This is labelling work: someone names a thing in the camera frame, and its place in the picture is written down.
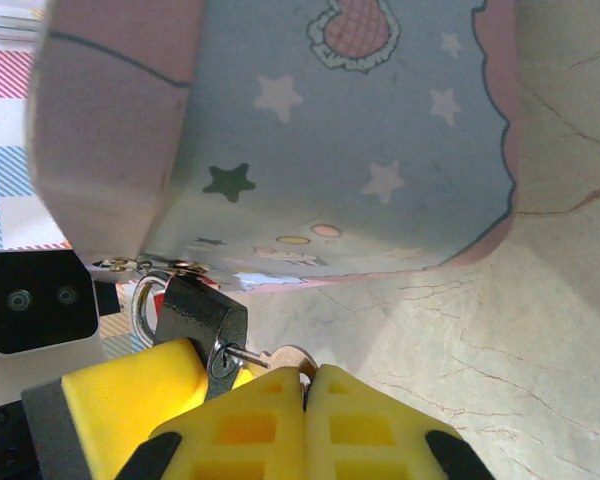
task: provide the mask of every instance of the camera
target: camera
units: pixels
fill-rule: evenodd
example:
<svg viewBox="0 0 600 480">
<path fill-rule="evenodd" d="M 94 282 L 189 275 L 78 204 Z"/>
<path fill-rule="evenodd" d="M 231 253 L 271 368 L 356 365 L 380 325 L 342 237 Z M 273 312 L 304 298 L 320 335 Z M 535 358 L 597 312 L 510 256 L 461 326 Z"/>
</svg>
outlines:
<svg viewBox="0 0 600 480">
<path fill-rule="evenodd" d="M 71 250 L 0 252 L 0 355 L 89 338 L 93 281 Z"/>
<path fill-rule="evenodd" d="M 73 251 L 0 252 L 0 405 L 105 361 L 98 314 L 94 282 Z"/>
</svg>

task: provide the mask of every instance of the beige marble floor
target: beige marble floor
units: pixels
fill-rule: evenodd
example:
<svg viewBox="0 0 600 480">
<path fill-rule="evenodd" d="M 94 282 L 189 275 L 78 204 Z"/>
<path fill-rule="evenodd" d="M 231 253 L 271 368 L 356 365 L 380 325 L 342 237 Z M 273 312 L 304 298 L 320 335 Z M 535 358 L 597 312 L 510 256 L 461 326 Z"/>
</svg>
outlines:
<svg viewBox="0 0 600 480">
<path fill-rule="evenodd" d="M 246 295 L 255 348 L 451 423 L 501 479 L 600 479 L 600 0 L 518 5 L 519 213 L 469 268 Z"/>
</svg>

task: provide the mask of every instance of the metal key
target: metal key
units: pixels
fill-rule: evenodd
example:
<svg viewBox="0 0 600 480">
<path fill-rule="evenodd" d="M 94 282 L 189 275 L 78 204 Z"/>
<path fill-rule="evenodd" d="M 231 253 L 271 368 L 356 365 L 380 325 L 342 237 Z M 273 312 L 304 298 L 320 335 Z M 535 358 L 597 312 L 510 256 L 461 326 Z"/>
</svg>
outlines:
<svg viewBox="0 0 600 480">
<path fill-rule="evenodd" d="M 276 368 L 296 367 L 300 373 L 309 377 L 309 381 L 313 382 L 318 372 L 318 365 L 311 355 L 295 345 L 284 345 L 274 350 L 273 353 L 253 353 L 231 345 L 227 346 L 225 351 L 228 355 L 243 360 L 245 367 L 256 377 Z"/>
</svg>

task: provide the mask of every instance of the white star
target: white star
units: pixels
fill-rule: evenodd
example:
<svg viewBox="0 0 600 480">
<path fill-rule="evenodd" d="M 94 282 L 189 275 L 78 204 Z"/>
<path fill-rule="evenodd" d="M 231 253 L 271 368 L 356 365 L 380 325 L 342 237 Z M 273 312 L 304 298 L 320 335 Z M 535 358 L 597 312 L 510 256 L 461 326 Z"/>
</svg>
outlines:
<svg viewBox="0 0 600 480">
<path fill-rule="evenodd" d="M 285 75 L 278 80 L 258 75 L 262 94 L 253 102 L 258 110 L 269 109 L 276 112 L 282 123 L 291 118 L 291 107 L 300 105 L 302 97 L 293 90 L 293 77 Z"/>
<path fill-rule="evenodd" d="M 423 252 L 422 248 L 394 248 L 392 251 L 385 253 L 385 255 L 397 260 L 405 260 L 407 258 L 421 257 Z"/>
<path fill-rule="evenodd" d="M 371 170 L 371 181 L 362 189 L 364 195 L 378 195 L 383 204 L 389 203 L 391 192 L 396 188 L 404 187 L 404 180 L 398 173 L 400 164 L 393 162 L 387 167 L 381 167 L 377 163 L 369 165 Z"/>
<path fill-rule="evenodd" d="M 460 105 L 453 99 L 453 90 L 448 89 L 444 93 L 431 89 L 431 98 L 433 98 L 433 107 L 431 107 L 431 115 L 440 115 L 444 117 L 450 126 L 455 125 L 453 114 L 460 112 Z"/>
<path fill-rule="evenodd" d="M 443 33 L 442 47 L 440 48 L 442 48 L 442 50 L 446 50 L 451 55 L 453 55 L 453 58 L 458 58 L 458 52 L 460 50 L 463 50 L 462 45 L 460 45 L 460 42 L 458 41 L 457 33 L 452 33 L 450 35 Z"/>
</svg>

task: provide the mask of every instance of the checkered cloth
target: checkered cloth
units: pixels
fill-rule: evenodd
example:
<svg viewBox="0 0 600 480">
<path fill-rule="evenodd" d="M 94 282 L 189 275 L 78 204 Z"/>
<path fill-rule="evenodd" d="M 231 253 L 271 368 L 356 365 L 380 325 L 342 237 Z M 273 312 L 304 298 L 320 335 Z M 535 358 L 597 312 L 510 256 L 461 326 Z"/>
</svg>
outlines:
<svg viewBox="0 0 600 480">
<path fill-rule="evenodd" d="M 35 196 L 27 170 L 24 112 L 32 47 L 0 44 L 0 250 L 68 248 L 62 232 Z M 142 349 L 130 333 L 127 298 L 118 286 L 124 312 L 101 319 L 100 335 L 109 357 Z"/>
</svg>

